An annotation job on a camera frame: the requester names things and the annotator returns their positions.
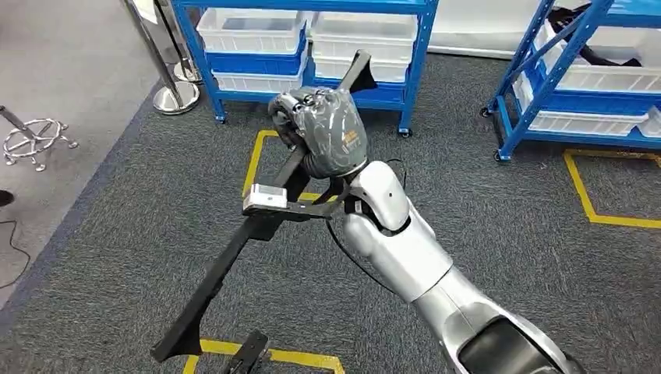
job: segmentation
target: metal stool leg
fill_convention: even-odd
[[[50,118],[33,119],[23,122],[18,119],[7,108],[0,106],[0,115],[14,125],[15,129],[9,132],[2,144],[2,151],[7,165],[14,165],[20,158],[30,158],[36,171],[46,170],[46,165],[37,161],[37,155],[51,148],[58,140],[63,140],[69,148],[76,148],[78,143],[64,136],[63,132],[68,128],[60,121]],[[43,125],[38,131],[34,132],[30,128]],[[18,143],[12,144],[13,140],[20,139]]]

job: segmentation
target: storage bin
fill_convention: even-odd
[[[328,58],[320,57],[313,53],[316,66],[315,76],[320,78],[344,78],[353,58]],[[408,62],[391,62],[372,59],[369,61],[369,70],[372,77],[378,82],[404,82],[406,81],[406,70]]]
[[[661,104],[652,107],[649,111],[649,119],[638,125],[638,129],[643,136],[648,138],[661,138]]]
[[[302,12],[209,8],[197,31],[207,52],[294,54],[305,26]]]
[[[512,88],[518,99],[521,112],[525,112],[533,99],[532,87],[522,73]],[[573,132],[579,134],[627,136],[636,126],[648,119],[648,115],[599,115],[561,111],[539,111],[532,121],[530,130]]]
[[[299,49],[293,55],[251,53],[206,53],[206,55],[209,66],[216,72],[295,76],[299,72],[306,45],[305,30],[301,29]]]
[[[313,85],[335,89],[340,85],[340,80],[315,77]],[[404,100],[406,83],[376,82],[376,85],[376,89],[354,92],[352,93],[352,97],[356,100],[382,101],[389,103],[401,103]]]
[[[555,35],[546,21],[534,40],[535,49],[539,50]],[[539,60],[537,68],[544,76],[566,46],[567,42],[560,41]],[[643,66],[590,65],[578,56],[558,83],[558,90],[661,93],[661,30],[600,27],[588,46],[603,58],[615,62],[637,58]]]
[[[218,88],[230,91],[252,91],[279,94],[292,88],[300,88],[303,83],[303,73],[307,63],[307,44],[301,57],[299,71],[293,76],[271,74],[241,74],[234,72],[215,72],[211,70],[218,81]]]
[[[546,77],[539,69],[525,70],[536,94]],[[661,100],[661,94],[628,93],[618,91],[556,90],[542,105],[544,111],[570,111],[600,115],[644,115],[649,108]]]
[[[418,20],[413,15],[320,12],[313,23],[313,52],[324,58],[353,58],[359,49],[373,60],[411,62]]]

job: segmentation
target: carpet floor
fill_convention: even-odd
[[[429,55],[415,135],[396,136],[393,113],[365,112],[370,157],[401,158],[407,193],[457,266],[589,372],[661,371],[661,231],[591,224],[559,146],[493,160],[478,112],[506,66]],[[186,358],[158,365],[149,347],[240,225],[256,134],[271,127],[262,104],[227,109],[229,124],[216,125],[206,101],[175,117],[146,101],[0,312],[0,372],[182,370]],[[285,155],[266,138],[257,180]],[[661,217],[653,162],[574,158],[598,213]],[[240,342],[256,328],[273,348],[337,356],[346,372],[448,371],[415,310],[362,274],[321,222],[250,242],[201,333]],[[198,372],[224,360],[204,355]]]

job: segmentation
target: black cable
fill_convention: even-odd
[[[401,179],[401,188],[406,191],[406,174],[407,174],[406,164],[404,163],[404,161],[401,160],[401,158],[391,158],[390,160],[386,161],[386,164],[388,164],[392,161],[395,161],[395,162],[398,162],[398,163],[401,164],[401,169],[404,172],[404,176]]]
[[[372,274],[370,274],[369,271],[367,271],[367,269],[362,267],[362,265],[358,262],[358,260],[355,259],[355,257],[352,256],[351,253],[349,253],[349,251],[342,245],[342,243],[340,243],[340,239],[338,239],[338,236],[335,234],[335,231],[333,231],[333,227],[331,226],[331,220],[330,219],[326,220],[326,228],[328,228],[328,232],[330,232],[330,236],[333,238],[333,241],[335,242],[335,244],[338,245],[340,250],[354,263],[354,265],[356,265],[360,270],[362,270],[362,272],[365,273],[365,275],[367,275],[367,277],[372,278],[372,281],[375,281],[377,284],[379,284],[386,291],[388,291],[388,292],[390,292],[391,294],[394,295],[394,292],[387,285],[381,283],[380,280],[376,279]]]
[[[25,257],[27,257],[25,266],[21,270],[20,274],[17,275],[16,278],[14,278],[14,280],[12,280],[11,282],[0,286],[0,290],[2,290],[3,288],[7,288],[15,284],[22,277],[22,275],[25,274],[25,271],[27,270],[27,266],[30,265],[30,261],[32,260],[32,257],[28,252],[25,252],[22,249],[15,247],[14,244],[12,244],[12,242],[14,241],[14,233],[16,232],[16,227],[18,226],[19,223],[16,220],[10,220],[10,221],[2,221],[0,222],[0,224],[14,224],[14,228],[12,229],[12,234],[9,236],[9,246],[12,247],[15,251],[21,252],[22,254],[25,255]]]

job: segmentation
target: yellow floor tape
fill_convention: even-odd
[[[216,355],[234,355],[241,344],[232,343],[229,341],[219,340],[200,340],[202,344],[202,351],[204,353],[211,353]],[[275,362],[288,362],[290,364],[310,366],[318,369],[332,370],[335,374],[345,374],[340,359],[335,356],[318,355],[315,353],[297,352],[297,351],[282,351],[279,349],[269,349],[270,361]],[[198,356],[189,356],[186,365],[184,366],[183,374],[194,374],[197,362],[200,360]]]
[[[594,224],[617,224],[620,226],[632,226],[637,228],[661,228],[661,220],[649,220],[646,218],[635,217],[618,217],[606,216],[597,214],[594,206],[588,196],[588,191],[585,189],[581,175],[578,172],[576,163],[573,156],[587,156],[587,157],[611,157],[611,158],[627,158],[638,160],[651,160],[656,162],[656,165],[661,168],[661,157],[653,153],[633,153],[633,152],[617,152],[609,150],[565,150],[563,154],[564,163],[567,165],[571,179],[574,181],[574,187],[578,196],[581,199],[581,205],[588,216],[590,222]]]
[[[262,148],[264,146],[264,138],[268,136],[277,137],[277,131],[260,130],[257,133],[257,139],[255,140],[255,146],[253,147],[253,154],[250,156],[250,164],[248,164],[248,172],[246,172],[246,180],[243,182],[243,193],[241,197],[246,197],[246,195],[248,195],[248,191],[250,191],[250,187],[255,182],[255,177],[257,175],[257,165],[260,162],[260,156],[262,154]],[[319,198],[319,196],[321,196],[321,194],[319,193],[304,192],[301,194],[299,199],[304,201],[314,201],[317,198]]]

